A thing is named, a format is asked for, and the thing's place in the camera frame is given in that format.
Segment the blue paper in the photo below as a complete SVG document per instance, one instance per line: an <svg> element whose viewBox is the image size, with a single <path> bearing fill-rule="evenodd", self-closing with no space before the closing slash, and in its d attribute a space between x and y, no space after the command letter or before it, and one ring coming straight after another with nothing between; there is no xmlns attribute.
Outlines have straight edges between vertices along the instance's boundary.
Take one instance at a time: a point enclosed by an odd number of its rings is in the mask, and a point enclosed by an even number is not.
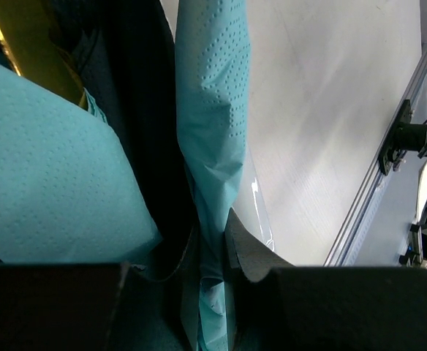
<svg viewBox="0 0 427 351"><path fill-rule="evenodd" d="M118 137L0 65L0 259L142 260L160 241Z"/></svg>
<svg viewBox="0 0 427 351"><path fill-rule="evenodd" d="M222 244L246 153L250 43L244 0L180 0L178 141L200 218L200 346L227 350Z"/></svg>

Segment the light blue paper towel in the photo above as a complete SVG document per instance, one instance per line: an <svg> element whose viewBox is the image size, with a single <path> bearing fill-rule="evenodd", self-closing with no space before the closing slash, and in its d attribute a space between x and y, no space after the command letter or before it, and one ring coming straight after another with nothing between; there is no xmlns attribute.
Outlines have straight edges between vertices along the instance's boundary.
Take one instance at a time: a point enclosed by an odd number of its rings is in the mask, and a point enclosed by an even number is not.
<svg viewBox="0 0 427 351"><path fill-rule="evenodd" d="M161 240L118 137L0 66L0 259L142 259Z"/></svg>
<svg viewBox="0 0 427 351"><path fill-rule="evenodd" d="M250 43L245 0L180 0L178 141L200 218L200 346L227 350L222 243L246 153Z"/></svg>

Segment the gold foil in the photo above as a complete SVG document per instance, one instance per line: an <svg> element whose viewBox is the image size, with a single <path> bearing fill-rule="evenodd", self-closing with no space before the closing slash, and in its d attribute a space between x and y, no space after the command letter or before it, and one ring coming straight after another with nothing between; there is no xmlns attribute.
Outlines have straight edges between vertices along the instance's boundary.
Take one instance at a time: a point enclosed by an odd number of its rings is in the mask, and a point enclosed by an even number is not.
<svg viewBox="0 0 427 351"><path fill-rule="evenodd" d="M0 45L13 70L87 109L80 77L51 41L55 26L42 0L0 0Z"/></svg>

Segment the metal frame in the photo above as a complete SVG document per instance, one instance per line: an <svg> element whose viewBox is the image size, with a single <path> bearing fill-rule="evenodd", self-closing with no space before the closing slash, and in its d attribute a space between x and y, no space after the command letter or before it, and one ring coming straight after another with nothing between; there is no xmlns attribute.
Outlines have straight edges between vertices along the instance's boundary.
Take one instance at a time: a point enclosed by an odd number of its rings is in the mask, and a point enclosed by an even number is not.
<svg viewBox="0 0 427 351"><path fill-rule="evenodd" d="M399 103L399 106L394 113L394 119L397 116L399 109L402 106L402 103L405 99L413 100L417 93L420 91L420 87L423 84L423 81L427 75L427 45L423 46L422 56L415 69L415 72L412 76L412 79L407 86L407 89ZM374 156L373 162L371 163L368 172L366 173L365 178L363 179L363 183L353 201L352 207L350 208L349 213L347 214L346 219L344 220L343 225L337 235L337 238L332 246L329 255L325 261L325 266L339 266L345 264L352 264L348 262L347 258L355 257L355 251L359 251L361 248L361 244L363 243L366 233L368 230L368 222L371 222L373 219L374 211L368 211L370 206L379 205L379 201L373 201L374 195L378 191L378 195L382 196L385 187L387 186L387 181L383 178L383 174L379 171L379 163L377 157L379 155L379 151L382 147L382 144L387 137L387 133L382 139L381 145L379 147L378 152Z"/></svg>

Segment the transparent plastic sheet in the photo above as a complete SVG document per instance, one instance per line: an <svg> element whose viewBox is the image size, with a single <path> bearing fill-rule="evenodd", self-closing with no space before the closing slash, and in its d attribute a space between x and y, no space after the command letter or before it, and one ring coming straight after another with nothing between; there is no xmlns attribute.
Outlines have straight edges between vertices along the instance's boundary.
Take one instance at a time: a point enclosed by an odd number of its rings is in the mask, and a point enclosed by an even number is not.
<svg viewBox="0 0 427 351"><path fill-rule="evenodd" d="M246 149L243 178L241 179L238 197L233 204L233 208L244 227L256 239L274 251L271 224L249 148Z"/></svg>
<svg viewBox="0 0 427 351"><path fill-rule="evenodd" d="M246 154L250 44L245 0L181 0L176 26L178 142L201 228L200 346L227 350L222 245Z"/></svg>

